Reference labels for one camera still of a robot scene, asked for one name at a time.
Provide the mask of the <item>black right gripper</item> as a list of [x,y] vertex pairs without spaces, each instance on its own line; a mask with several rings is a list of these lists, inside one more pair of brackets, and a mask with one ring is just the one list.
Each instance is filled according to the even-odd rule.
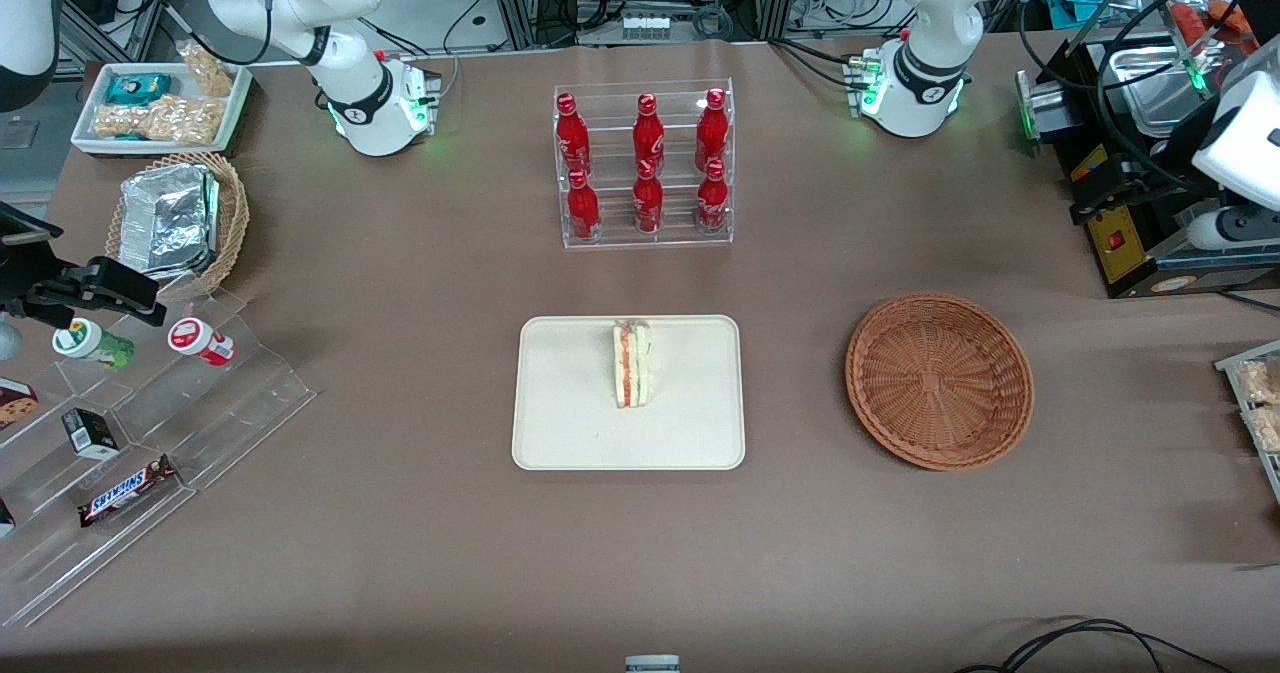
[[160,303],[159,281],[124,266],[119,260],[95,257],[87,264],[84,290],[68,276],[73,264],[55,255],[51,241],[64,228],[1,203],[1,301],[20,301],[20,317],[50,328],[69,328],[76,310],[111,310],[160,328],[166,308]]

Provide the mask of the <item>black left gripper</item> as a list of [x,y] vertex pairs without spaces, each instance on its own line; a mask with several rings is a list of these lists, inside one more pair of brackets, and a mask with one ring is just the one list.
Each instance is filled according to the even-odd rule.
[[[1152,161],[1171,177],[1179,178],[1179,184],[1171,184],[1162,177],[1156,177],[1151,193],[1153,200],[1169,196],[1196,194],[1198,200],[1219,200],[1219,186],[1211,177],[1198,171],[1192,157],[1210,132],[1213,111],[1193,111],[1176,122],[1162,145],[1151,154]],[[1068,184],[1071,194],[1069,207],[1071,223],[1083,226],[1089,218],[1123,202],[1134,191],[1146,187],[1146,168],[1129,161],[1128,157],[1084,157],[1068,168]]]

